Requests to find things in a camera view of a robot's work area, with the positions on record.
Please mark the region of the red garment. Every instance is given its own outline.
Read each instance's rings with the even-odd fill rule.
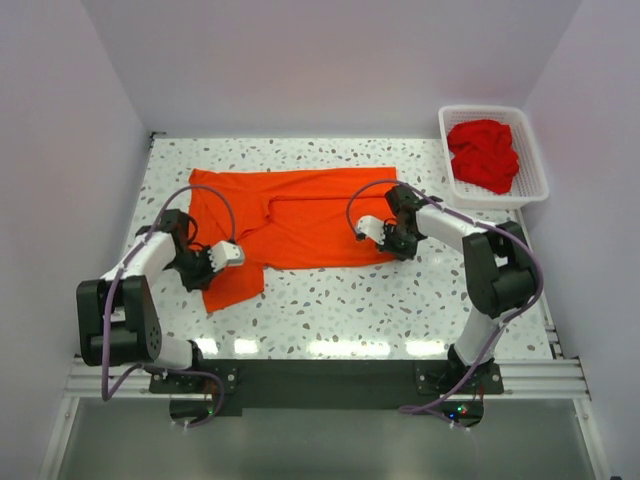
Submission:
[[[508,125],[494,120],[460,123],[449,132],[447,142],[456,155],[451,161],[454,177],[499,194],[511,190],[520,165]]]
[[[350,267],[393,260],[372,241],[357,242],[347,224],[347,201],[365,184],[395,179],[393,167],[336,168],[270,173],[214,173],[193,170],[192,185],[209,185],[229,200],[236,219],[236,243],[245,264],[227,268],[203,292],[208,312],[247,300],[264,290],[263,269]],[[351,216],[388,218],[388,184],[363,192]],[[198,222],[196,241],[215,245],[229,238],[229,213],[205,190],[193,190],[189,214]]]

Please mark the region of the white plastic basket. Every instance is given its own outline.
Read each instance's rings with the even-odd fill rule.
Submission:
[[[549,196],[549,187],[544,176],[533,131],[527,117],[521,110],[510,107],[451,105],[442,107],[438,116],[453,206],[471,209],[515,209],[529,202],[540,202]],[[513,149],[519,157],[520,171],[513,179],[511,191],[504,195],[495,194],[471,183],[461,182],[453,176],[451,159],[454,155],[449,151],[447,135],[459,123],[482,119],[496,120],[511,127]]]

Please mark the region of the orange shirt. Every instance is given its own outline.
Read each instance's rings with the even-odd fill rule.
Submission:
[[[268,173],[215,173],[194,169],[189,183],[218,189],[231,203],[236,243],[245,264],[230,267],[203,293],[208,312],[249,299],[264,290],[263,269],[356,267],[393,260],[370,241],[357,242],[347,224],[347,201],[363,185],[396,178],[393,167],[336,168]],[[384,193],[371,187],[352,205],[354,222],[363,215],[391,216]],[[189,214],[198,222],[196,241],[215,245],[229,239],[231,222],[213,193],[192,190]]]

